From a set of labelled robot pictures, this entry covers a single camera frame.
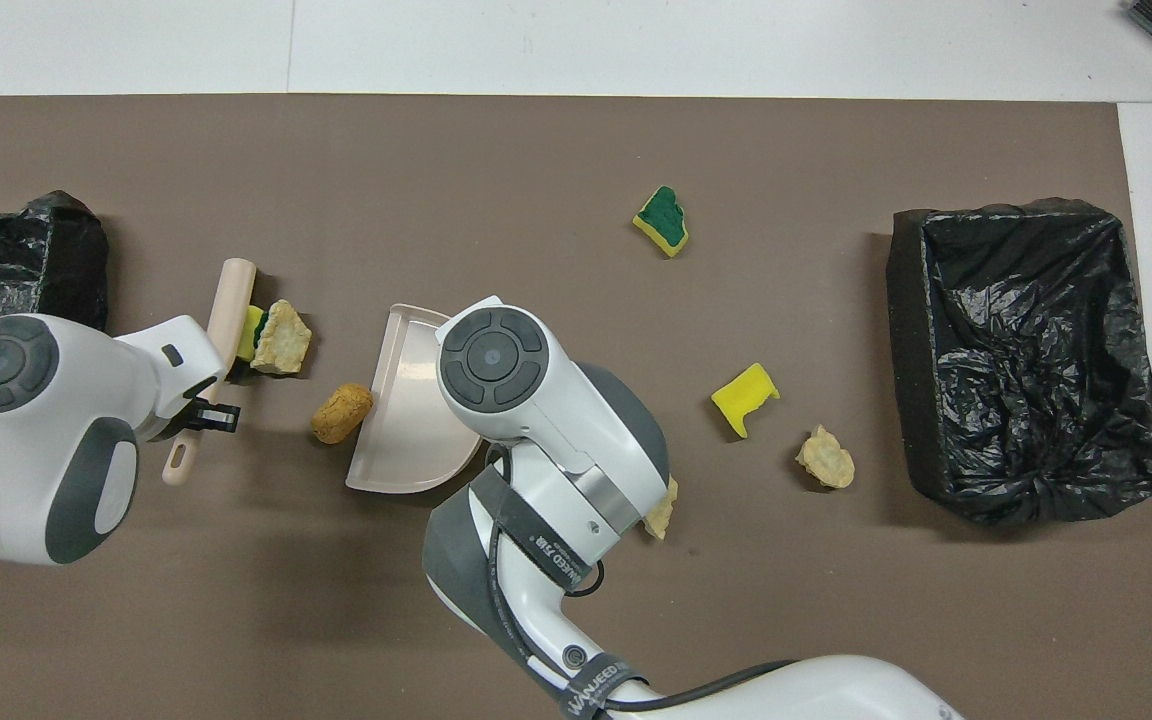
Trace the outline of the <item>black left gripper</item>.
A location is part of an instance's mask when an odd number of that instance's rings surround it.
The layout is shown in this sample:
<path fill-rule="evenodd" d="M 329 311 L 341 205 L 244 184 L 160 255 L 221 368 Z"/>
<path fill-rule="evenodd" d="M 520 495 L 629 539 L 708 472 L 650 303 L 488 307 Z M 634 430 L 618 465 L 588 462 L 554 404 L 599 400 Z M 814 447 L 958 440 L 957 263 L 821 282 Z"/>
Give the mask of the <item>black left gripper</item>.
<path fill-rule="evenodd" d="M 218 432 L 234 433 L 241 419 L 241 407 L 229 404 L 215 404 L 207 396 L 207 392 L 215 386 L 219 378 L 209 376 L 200 382 L 195 382 L 188 387 L 182 397 L 187 407 L 195 407 L 195 430 L 218 430 Z"/>

